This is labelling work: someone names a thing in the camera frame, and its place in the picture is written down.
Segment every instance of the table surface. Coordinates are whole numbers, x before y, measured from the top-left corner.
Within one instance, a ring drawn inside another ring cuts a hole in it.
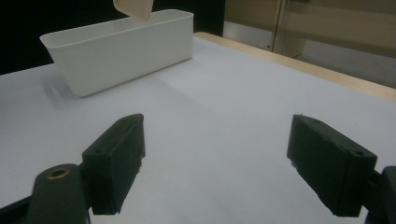
[[[54,64],[0,76],[0,207],[117,119],[145,116],[147,157],[121,213],[92,223],[363,223],[334,217],[286,158],[293,114],[396,165],[396,91],[220,37],[191,59],[78,98]]]

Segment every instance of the white rectangular container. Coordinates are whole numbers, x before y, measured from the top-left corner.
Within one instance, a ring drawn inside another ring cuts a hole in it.
[[[141,77],[192,55],[189,12],[164,10],[148,21],[108,21],[40,36],[78,96]]]

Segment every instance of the white plastic bin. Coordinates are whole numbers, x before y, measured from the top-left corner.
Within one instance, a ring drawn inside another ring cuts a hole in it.
[[[108,21],[40,36],[78,96],[141,77],[192,55],[189,12],[164,10],[148,21]]]

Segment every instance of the white tabletop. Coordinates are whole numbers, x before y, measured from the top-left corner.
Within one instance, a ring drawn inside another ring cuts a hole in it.
[[[121,213],[92,223],[363,223],[334,217],[286,158],[293,114],[396,165],[396,104],[194,38],[190,60],[78,98],[55,65],[0,76],[0,207],[117,119],[145,116],[147,157]]]

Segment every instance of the floor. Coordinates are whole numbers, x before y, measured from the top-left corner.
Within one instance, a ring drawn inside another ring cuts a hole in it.
[[[269,49],[271,32],[224,22],[223,36],[260,49]],[[396,89],[396,59],[307,40],[297,60]]]

